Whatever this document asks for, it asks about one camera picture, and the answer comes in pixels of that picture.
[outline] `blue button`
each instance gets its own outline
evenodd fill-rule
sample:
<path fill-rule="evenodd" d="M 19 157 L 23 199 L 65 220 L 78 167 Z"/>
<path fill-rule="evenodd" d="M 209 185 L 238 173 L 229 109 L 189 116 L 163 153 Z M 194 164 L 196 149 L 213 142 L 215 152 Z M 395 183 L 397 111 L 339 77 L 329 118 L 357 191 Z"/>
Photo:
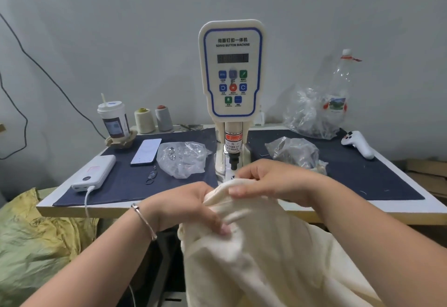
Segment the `blue button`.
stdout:
<path fill-rule="evenodd" d="M 230 77 L 230 79 L 236 79 L 237 78 L 237 70 L 235 69 L 230 69 L 230 72 L 228 73 L 228 76 Z"/>

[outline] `cream knit garment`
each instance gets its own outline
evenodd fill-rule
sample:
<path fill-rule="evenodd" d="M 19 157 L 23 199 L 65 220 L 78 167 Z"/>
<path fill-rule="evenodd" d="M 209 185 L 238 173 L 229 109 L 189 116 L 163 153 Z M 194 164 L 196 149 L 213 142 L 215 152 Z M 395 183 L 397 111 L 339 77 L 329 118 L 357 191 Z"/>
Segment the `cream knit garment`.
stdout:
<path fill-rule="evenodd" d="M 330 233 L 274 199 L 229 197 L 229 187 L 250 181 L 225 182 L 205 197 L 230 225 L 230 236 L 198 223 L 180 225 L 189 307 L 383 306 Z"/>

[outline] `black electrical cable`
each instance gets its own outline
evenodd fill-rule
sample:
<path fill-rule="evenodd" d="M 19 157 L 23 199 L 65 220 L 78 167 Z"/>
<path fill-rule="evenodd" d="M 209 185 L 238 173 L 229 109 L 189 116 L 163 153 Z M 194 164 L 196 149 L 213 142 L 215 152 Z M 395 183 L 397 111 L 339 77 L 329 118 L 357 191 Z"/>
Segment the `black electrical cable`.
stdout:
<path fill-rule="evenodd" d="M 65 98 L 67 99 L 67 101 L 70 103 L 70 105 L 75 109 L 76 112 L 79 113 L 79 115 L 81 115 L 83 118 L 85 118 L 88 122 L 90 122 L 93 126 L 93 128 L 96 130 L 96 132 L 101 136 L 101 138 L 105 139 L 105 136 L 102 135 L 100 133 L 100 131 L 96 128 L 95 124 L 93 123 L 92 120 L 90 120 L 89 118 L 87 118 L 84 114 L 82 114 L 78 108 L 76 108 L 76 106 L 71 102 L 70 98 L 68 97 L 67 94 L 65 94 L 64 90 L 56 83 L 56 81 L 53 80 L 53 78 L 47 73 L 47 71 L 45 69 L 43 69 L 43 67 L 41 65 L 39 65 L 39 63 L 34 60 L 24 49 L 22 46 L 22 43 L 20 42 L 19 38 L 17 37 L 16 33 L 14 32 L 13 28 L 9 25 L 8 21 L 6 21 L 6 19 L 3 17 L 2 13 L 0 13 L 0 17 L 2 18 L 2 20 L 6 23 L 6 25 L 8 26 L 9 30 L 11 31 L 11 33 L 14 35 L 14 37 L 17 40 L 17 43 L 20 46 L 20 49 L 22 50 L 23 54 L 25 54 L 32 62 L 34 62 L 36 64 L 37 67 L 40 68 L 40 70 L 42 72 L 45 73 L 45 75 L 51 80 L 51 82 L 61 91 L 61 93 L 65 96 Z"/>
<path fill-rule="evenodd" d="M 28 118 L 25 116 L 25 114 L 23 114 L 19 108 L 17 108 L 16 104 L 14 103 L 13 99 L 11 99 L 11 97 L 9 96 L 8 92 L 6 91 L 6 89 L 4 89 L 3 86 L 3 78 L 1 76 L 1 72 L 0 72 L 0 88 L 4 91 L 4 93 L 6 94 L 6 96 L 8 97 L 9 101 L 11 101 L 11 103 L 13 104 L 14 108 L 16 109 L 17 112 L 20 113 L 21 116 L 23 116 L 23 118 L 25 118 L 25 128 L 23 129 L 23 139 L 25 140 L 25 146 L 23 146 L 22 148 L 16 150 L 15 152 L 12 152 L 11 154 L 5 156 L 4 158 L 0 158 L 0 160 L 6 160 L 7 158 L 9 158 L 10 156 L 14 155 L 17 152 L 23 151 L 27 146 L 28 146 L 28 142 L 26 140 L 26 127 L 28 127 Z"/>

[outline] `human hand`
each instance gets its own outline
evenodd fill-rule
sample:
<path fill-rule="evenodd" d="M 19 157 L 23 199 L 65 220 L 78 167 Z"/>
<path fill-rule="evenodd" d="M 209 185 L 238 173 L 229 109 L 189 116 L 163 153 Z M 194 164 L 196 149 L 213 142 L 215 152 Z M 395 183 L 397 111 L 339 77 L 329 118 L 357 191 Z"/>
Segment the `human hand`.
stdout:
<path fill-rule="evenodd" d="M 202 222 L 215 233 L 229 234 L 229 226 L 203 205 L 203 198 L 212 190 L 205 182 L 194 182 L 148 197 L 140 203 L 140 208 L 155 232 L 195 221 Z"/>
<path fill-rule="evenodd" d="M 303 207 L 311 206 L 311 196 L 326 176 L 287 163 L 261 159 L 241 168 L 236 177 L 256 179 L 251 185 L 231 187 L 233 198 L 248 198 L 265 195 L 289 200 Z"/>

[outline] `fingernail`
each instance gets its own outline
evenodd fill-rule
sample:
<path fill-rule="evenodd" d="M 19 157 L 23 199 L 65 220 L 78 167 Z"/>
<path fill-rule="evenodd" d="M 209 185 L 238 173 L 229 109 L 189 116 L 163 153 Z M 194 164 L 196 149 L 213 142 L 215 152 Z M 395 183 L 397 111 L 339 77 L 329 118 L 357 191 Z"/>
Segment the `fingernail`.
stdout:
<path fill-rule="evenodd" d="M 223 223 L 220 228 L 220 235 L 228 235 L 228 234 L 231 234 L 231 228 L 229 225 Z"/>
<path fill-rule="evenodd" d="M 240 195 L 240 188 L 239 187 L 231 187 L 228 189 L 228 194 L 232 196 Z"/>

